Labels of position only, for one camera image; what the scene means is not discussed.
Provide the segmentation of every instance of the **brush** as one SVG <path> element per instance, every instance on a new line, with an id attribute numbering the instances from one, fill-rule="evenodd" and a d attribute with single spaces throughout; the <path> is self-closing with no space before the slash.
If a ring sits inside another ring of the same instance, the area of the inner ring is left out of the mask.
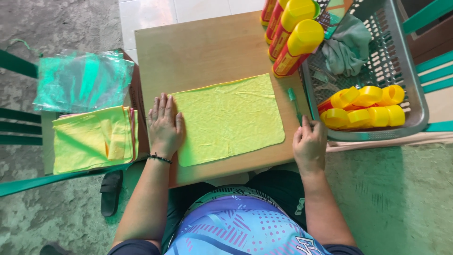
<path id="1" fill-rule="evenodd" d="M 294 101 L 294 106 L 296 107 L 296 116 L 297 119 L 299 120 L 300 126 L 302 126 L 302 114 L 300 114 L 299 105 L 297 104 L 297 98 L 293 88 L 288 89 L 288 95 L 291 102 Z"/>

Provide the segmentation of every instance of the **laundry basket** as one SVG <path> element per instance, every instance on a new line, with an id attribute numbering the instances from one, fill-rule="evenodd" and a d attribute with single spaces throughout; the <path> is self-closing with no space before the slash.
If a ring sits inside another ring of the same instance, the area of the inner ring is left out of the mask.
<path id="1" fill-rule="evenodd" d="M 327 0 L 316 0 L 323 8 Z M 400 104 L 406 114 L 406 122 L 400 127 L 381 127 L 360 131 L 335 131 L 329 129 L 328 139 L 333 141 L 362 142 L 406 137 L 422 131 L 429 118 L 428 106 L 410 54 L 406 35 L 399 21 L 395 0 L 354 0 L 349 12 L 359 18 L 371 32 L 369 61 L 357 76 L 342 74 L 329 76 L 329 83 L 314 77 L 325 66 L 325 57 L 319 50 L 299 67 L 305 94 L 313 119 L 320 120 L 317 104 L 340 89 L 392 84 L 405 90 L 405 99 Z"/>

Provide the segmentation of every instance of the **hand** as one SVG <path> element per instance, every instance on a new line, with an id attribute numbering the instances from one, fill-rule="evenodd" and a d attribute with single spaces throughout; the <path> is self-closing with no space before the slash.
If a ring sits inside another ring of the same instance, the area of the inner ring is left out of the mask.
<path id="1" fill-rule="evenodd" d="M 310 122 L 307 115 L 302 116 L 302 126 L 297 129 L 293 139 L 294 159 L 301 175 L 324 170 L 326 146 L 326 126 L 319 121 Z"/>
<path id="2" fill-rule="evenodd" d="M 173 96 L 165 93 L 154 99 L 154 106 L 148 113 L 149 141 L 151 154 L 171 159 L 183 143 L 185 125 L 182 113 L 174 115 Z"/>

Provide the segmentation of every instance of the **person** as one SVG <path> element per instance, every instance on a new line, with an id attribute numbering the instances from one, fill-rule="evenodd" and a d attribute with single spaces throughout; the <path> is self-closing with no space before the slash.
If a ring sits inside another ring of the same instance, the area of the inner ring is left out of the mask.
<path id="1" fill-rule="evenodd" d="M 152 154 L 126 206 L 108 255 L 362 255 L 327 182 L 327 129 L 303 116 L 295 164 L 276 166 L 245 185 L 201 182 L 168 189 L 183 143 L 182 113 L 162 93 L 148 114 Z"/>

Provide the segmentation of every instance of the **bracelet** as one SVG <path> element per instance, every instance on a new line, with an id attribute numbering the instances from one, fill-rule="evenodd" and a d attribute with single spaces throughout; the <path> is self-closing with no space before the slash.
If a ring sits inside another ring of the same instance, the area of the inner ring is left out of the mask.
<path id="1" fill-rule="evenodd" d="M 171 161 L 171 160 L 169 160 L 169 159 L 166 159 L 166 158 L 164 158 L 164 157 L 159 157 L 159 156 L 157 156 L 157 152 L 154 152 L 154 154 L 149 154 L 149 153 L 147 152 L 147 153 L 146 153 L 146 156 L 147 156 L 148 158 L 151 157 L 151 158 L 157 158 L 157 159 L 163 160 L 163 161 L 165 161 L 165 162 L 167 162 L 167 163 L 169 163 L 169 164 L 173 163 L 173 161 Z"/>

